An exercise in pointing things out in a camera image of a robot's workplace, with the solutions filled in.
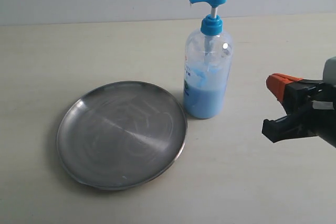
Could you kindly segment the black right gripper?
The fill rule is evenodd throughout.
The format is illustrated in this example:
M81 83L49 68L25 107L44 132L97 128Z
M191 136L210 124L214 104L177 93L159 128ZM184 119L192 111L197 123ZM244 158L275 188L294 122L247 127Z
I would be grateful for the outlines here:
M265 119L261 133L267 139L277 143L318 136L335 147L335 86L322 80L273 73L266 79L266 87L283 108L300 107L282 118ZM309 99L312 106L302 106Z

